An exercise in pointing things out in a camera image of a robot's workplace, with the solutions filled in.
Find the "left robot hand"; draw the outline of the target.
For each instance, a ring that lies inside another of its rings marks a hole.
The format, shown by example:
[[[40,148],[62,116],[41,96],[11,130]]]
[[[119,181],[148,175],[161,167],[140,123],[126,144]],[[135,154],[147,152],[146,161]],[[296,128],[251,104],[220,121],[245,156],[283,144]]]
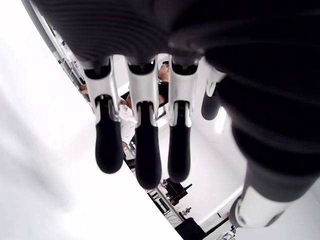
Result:
[[[160,182],[157,55],[169,59],[168,173],[183,182],[199,61],[224,74],[208,82],[202,116],[218,104],[247,160],[230,210],[239,228],[273,224],[320,176],[320,3],[317,0],[36,0],[82,66],[96,116],[100,170],[122,165],[113,56],[126,59],[135,128],[136,177]]]

